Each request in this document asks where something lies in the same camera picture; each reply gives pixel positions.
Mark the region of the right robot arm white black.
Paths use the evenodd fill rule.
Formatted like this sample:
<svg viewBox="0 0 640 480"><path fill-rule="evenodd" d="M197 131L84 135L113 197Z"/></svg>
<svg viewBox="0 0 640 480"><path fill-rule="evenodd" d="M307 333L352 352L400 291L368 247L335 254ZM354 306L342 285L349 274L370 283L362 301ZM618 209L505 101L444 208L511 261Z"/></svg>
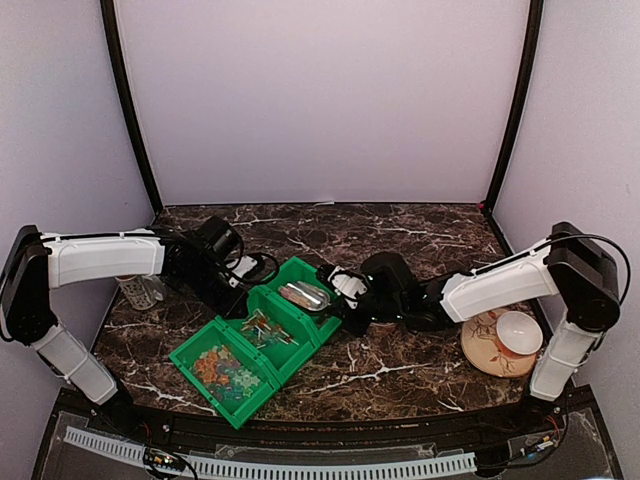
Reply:
<svg viewBox="0 0 640 480"><path fill-rule="evenodd" d="M511 426L530 434L547 420L547 402L561 395L620 318L631 281L619 279L616 260L603 248L608 242L559 222L528 249L477 269L420 280L402 255L380 252L357 272L324 264L316 278L336 294L336 315L354 335L373 322L399 322L418 332L447 330L490 310L560 296L565 310L534 367L530 396L510 413Z"/></svg>

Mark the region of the green bin mixed candies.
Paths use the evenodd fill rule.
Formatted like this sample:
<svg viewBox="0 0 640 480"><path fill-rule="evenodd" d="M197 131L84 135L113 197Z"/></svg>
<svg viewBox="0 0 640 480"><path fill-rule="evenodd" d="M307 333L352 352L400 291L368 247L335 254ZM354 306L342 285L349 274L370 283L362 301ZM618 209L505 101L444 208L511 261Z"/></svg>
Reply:
<svg viewBox="0 0 640 480"><path fill-rule="evenodd" d="M277 294L259 287L247 299L244 317L226 324L264 362L280 385L286 384L319 350L318 334L309 320Z"/></svg>

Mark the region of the metal scoop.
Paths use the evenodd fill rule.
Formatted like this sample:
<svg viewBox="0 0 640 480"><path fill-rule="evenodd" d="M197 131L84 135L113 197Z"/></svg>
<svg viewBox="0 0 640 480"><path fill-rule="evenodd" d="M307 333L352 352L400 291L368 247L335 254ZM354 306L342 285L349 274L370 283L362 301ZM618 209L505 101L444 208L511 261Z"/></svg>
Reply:
<svg viewBox="0 0 640 480"><path fill-rule="evenodd" d="M278 293L287 301L310 312L320 312L331 302L326 291L302 281L288 282L278 288Z"/></svg>

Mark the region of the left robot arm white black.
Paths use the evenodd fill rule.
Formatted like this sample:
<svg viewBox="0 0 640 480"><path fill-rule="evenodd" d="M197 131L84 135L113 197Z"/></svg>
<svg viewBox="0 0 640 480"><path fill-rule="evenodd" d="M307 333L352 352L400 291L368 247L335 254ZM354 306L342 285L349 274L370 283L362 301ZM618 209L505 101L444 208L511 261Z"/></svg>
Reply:
<svg viewBox="0 0 640 480"><path fill-rule="evenodd" d="M273 264L270 273L265 263ZM22 227L1 270L1 337L32 348L75 386L120 436L141 427L140 412L117 377L59 319L50 292L87 281L143 277L174 279L220 314L280 270L273 256L246 252L238 232L213 216L195 230L151 226L95 234L43 233Z"/></svg>

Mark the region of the clear plastic cup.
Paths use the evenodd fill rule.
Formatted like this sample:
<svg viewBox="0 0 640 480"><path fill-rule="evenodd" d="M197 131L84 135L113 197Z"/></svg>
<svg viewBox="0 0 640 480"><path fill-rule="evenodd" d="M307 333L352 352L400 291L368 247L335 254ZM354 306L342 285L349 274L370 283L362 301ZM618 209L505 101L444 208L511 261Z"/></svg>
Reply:
<svg viewBox="0 0 640 480"><path fill-rule="evenodd" d="M395 332L396 329L397 324L395 322L372 322L369 332L375 337L385 337Z"/></svg>

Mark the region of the green bin colourful candies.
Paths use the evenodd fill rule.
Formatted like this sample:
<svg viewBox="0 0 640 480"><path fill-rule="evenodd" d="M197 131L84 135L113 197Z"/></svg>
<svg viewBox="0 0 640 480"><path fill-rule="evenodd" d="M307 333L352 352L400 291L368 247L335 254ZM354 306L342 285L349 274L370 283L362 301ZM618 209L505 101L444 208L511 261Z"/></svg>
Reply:
<svg viewBox="0 0 640 480"><path fill-rule="evenodd" d="M236 430L242 428L279 387L264 357L218 318L171 352L169 358Z"/></svg>

